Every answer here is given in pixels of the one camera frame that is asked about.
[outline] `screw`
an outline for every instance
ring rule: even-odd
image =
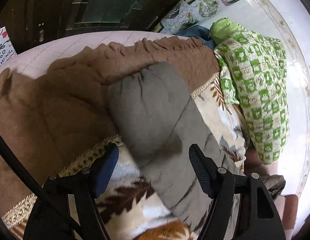
[[[83,168],[82,169],[82,174],[88,174],[91,171],[90,168]]]
[[[218,168],[218,172],[221,174],[225,174],[227,172],[227,170],[223,167]]]
[[[57,178],[57,175],[56,175],[56,174],[52,174],[52,175],[49,176],[49,179],[51,179],[51,180],[54,180],[54,179],[56,179],[56,178]]]
[[[259,175],[258,175],[257,173],[255,173],[255,172],[253,172],[253,173],[251,174],[251,177],[252,177],[253,179],[258,179],[258,178],[259,178]]]

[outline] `gray padded blanket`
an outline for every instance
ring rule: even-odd
[[[202,192],[188,157],[197,143],[217,166],[239,174],[234,162],[221,153],[202,120],[183,79],[168,63],[152,65],[108,89],[109,110],[145,178],[164,204],[198,232],[211,199]],[[234,200],[238,210],[238,198]],[[230,238],[237,211],[228,225]]]

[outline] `brown blanket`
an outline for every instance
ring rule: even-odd
[[[106,85],[165,61],[190,91],[219,71],[213,52],[201,41],[177,37],[131,47],[86,47],[74,57],[56,60],[35,80],[6,69],[0,75],[0,134],[42,184],[49,174],[117,133],[104,107]],[[0,157],[0,216],[29,194]]]

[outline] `blue fabric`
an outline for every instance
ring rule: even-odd
[[[119,158],[119,149],[115,143],[107,146],[103,157],[97,158],[91,166],[91,193],[94,198],[99,198],[104,193],[111,179]]]
[[[177,33],[178,36],[184,37],[194,37],[203,41],[204,45],[210,47],[212,50],[216,47],[216,43],[213,41],[212,37],[210,36],[209,29],[202,27],[200,25],[192,26],[188,29],[181,30]]]

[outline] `green patterned pillow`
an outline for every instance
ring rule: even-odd
[[[210,36],[218,45],[229,38],[233,33],[247,30],[229,18],[221,18],[211,25],[209,31]]]
[[[239,102],[264,164],[278,160],[289,134],[286,52],[282,42],[254,31],[236,32],[214,53],[221,66],[225,102]]]

